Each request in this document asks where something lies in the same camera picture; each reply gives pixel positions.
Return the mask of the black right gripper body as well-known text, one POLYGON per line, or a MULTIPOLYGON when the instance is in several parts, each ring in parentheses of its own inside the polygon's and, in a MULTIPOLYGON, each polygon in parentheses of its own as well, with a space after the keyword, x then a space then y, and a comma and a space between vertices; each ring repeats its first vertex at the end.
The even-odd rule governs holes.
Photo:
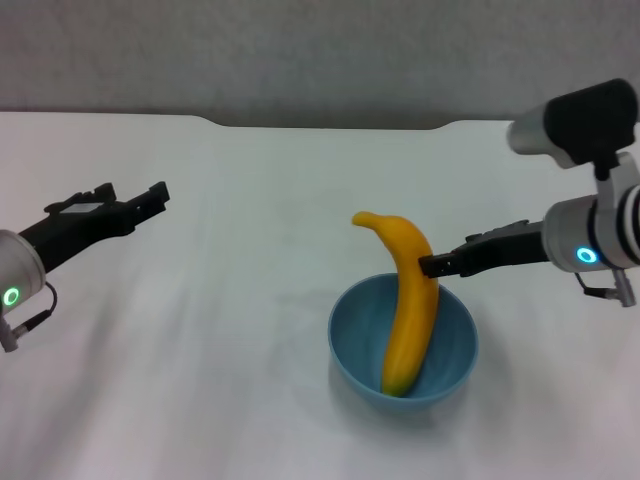
POLYGON ((546 261, 542 228, 530 227, 529 235, 513 244, 466 244, 456 248, 461 257, 461 277, 505 266, 526 265, 546 261))

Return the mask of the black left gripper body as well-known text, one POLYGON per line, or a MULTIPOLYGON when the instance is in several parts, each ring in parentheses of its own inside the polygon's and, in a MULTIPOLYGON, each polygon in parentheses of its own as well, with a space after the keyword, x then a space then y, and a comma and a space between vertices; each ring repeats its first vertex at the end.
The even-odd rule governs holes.
POLYGON ((45 219, 19 235, 34 248, 46 273, 97 242, 129 235, 136 225, 131 202, 56 203, 45 212, 45 219))

